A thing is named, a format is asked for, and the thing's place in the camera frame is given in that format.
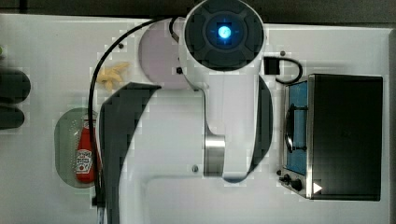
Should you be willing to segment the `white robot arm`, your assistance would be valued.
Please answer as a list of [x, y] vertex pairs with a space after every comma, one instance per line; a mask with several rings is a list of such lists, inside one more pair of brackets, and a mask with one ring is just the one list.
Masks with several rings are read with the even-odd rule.
[[261, 76], [265, 29], [242, 0], [203, 0], [183, 22], [184, 90], [130, 82], [106, 99], [97, 140], [106, 224], [149, 224], [154, 179], [239, 183], [271, 144], [273, 108]]

